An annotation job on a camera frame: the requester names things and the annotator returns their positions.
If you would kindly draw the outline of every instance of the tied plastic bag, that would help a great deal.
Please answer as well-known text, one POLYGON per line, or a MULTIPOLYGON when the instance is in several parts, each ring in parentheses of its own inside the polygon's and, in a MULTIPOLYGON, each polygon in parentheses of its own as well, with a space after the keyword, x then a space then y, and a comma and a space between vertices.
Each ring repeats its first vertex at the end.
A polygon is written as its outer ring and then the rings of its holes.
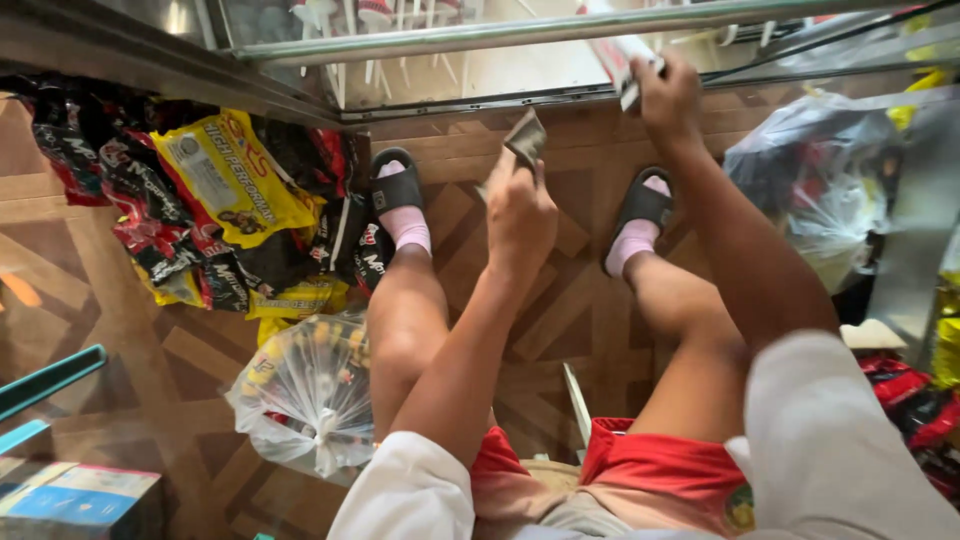
POLYGON ((227 393, 265 459, 349 482, 373 456, 370 353, 361 323, 315 315, 257 351, 227 393))
POLYGON ((839 94, 806 95, 727 151, 724 170, 839 292, 869 273, 871 232, 884 233, 903 140, 884 109, 839 94))

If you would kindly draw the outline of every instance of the wooden floor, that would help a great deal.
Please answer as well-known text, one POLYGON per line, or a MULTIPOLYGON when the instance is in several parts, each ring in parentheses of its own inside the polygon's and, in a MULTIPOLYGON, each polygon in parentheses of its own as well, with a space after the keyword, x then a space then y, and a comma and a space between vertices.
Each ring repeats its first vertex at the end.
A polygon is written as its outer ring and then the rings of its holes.
MULTIPOLYGON (((904 77, 818 82, 851 97, 903 89, 904 77)), ((717 157, 801 84, 714 91, 705 130, 717 157)), ((21 415, 54 426, 56 458, 162 473, 171 538, 324 538, 346 490, 260 459, 220 395, 255 350, 242 315, 156 307, 109 229, 113 209, 67 207, 32 146, 22 111, 0 110, 0 271, 42 300, 0 289, 0 378, 13 380, 102 343, 107 368, 21 415)), ((399 145, 420 162, 435 266, 455 319, 486 257, 474 186, 521 112, 413 120, 372 130, 373 150, 399 145)), ((574 365, 594 416, 635 416, 654 379, 653 341, 623 283, 598 259, 628 183, 656 163, 642 125, 610 107, 544 109, 547 185, 563 211, 556 249, 511 332, 494 410, 520 457, 574 462, 582 442, 561 365, 574 365)), ((662 254, 705 275, 683 210, 662 254)))

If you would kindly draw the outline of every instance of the white sleeve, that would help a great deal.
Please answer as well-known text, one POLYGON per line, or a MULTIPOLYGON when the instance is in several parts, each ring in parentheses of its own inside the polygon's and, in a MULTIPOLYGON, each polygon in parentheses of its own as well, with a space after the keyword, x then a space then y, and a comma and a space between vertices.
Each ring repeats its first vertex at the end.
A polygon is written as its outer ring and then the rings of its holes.
POLYGON ((452 454, 410 431, 390 434, 340 506, 330 540, 468 540, 470 474, 452 454))
POLYGON ((796 332, 757 356, 746 431, 757 528, 749 538, 960 537, 960 515, 831 334, 796 332))

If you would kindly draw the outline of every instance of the foot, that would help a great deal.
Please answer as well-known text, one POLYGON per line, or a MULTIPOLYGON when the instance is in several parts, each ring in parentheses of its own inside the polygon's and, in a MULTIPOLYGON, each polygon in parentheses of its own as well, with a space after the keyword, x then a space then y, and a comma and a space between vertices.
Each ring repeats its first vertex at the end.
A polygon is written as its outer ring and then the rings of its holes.
MULTIPOLYGON (((384 178, 405 170, 397 160, 390 161, 380 168, 376 178, 384 178)), ((430 251, 430 230, 427 229, 423 211, 415 206, 404 206, 390 209, 380 214, 380 224, 394 240, 397 250, 408 244, 417 244, 430 251)))
MULTIPOLYGON (((643 185, 670 197, 669 186, 659 176, 648 178, 643 185)), ((660 236, 660 227, 661 224, 649 219, 633 219, 624 224, 604 260, 607 273, 615 278, 621 278, 624 266, 631 257, 641 252, 653 252, 654 242, 660 236)))

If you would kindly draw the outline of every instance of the slide sandal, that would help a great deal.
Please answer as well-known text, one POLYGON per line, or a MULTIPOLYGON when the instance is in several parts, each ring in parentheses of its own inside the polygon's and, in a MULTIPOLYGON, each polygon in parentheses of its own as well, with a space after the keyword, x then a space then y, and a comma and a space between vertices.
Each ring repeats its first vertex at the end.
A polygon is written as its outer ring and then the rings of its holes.
POLYGON ((613 230, 613 237, 610 239, 610 244, 604 251, 603 258, 600 259, 600 267, 603 269, 603 273, 608 276, 610 274, 607 272, 605 261, 610 255, 613 242, 620 235, 620 231, 623 231, 623 226, 626 225, 628 221, 647 219, 654 222, 657 227, 660 227, 660 231, 662 232, 666 220, 670 218, 670 213, 673 211, 673 199, 655 189, 643 185, 644 182, 653 176, 659 176, 667 185, 670 185, 669 175, 659 167, 647 167, 640 171, 640 174, 636 175, 633 183, 630 184, 630 188, 627 189, 627 194, 623 198, 623 207, 620 208, 620 217, 617 218, 616 229, 613 230))
POLYGON ((388 148, 373 157, 371 175, 376 176, 384 165, 399 161, 406 167, 401 172, 383 178, 370 179, 370 191, 373 198, 373 211, 376 217, 384 212, 400 207, 414 206, 423 209, 423 197, 420 196, 420 177, 413 156, 402 148, 388 148))

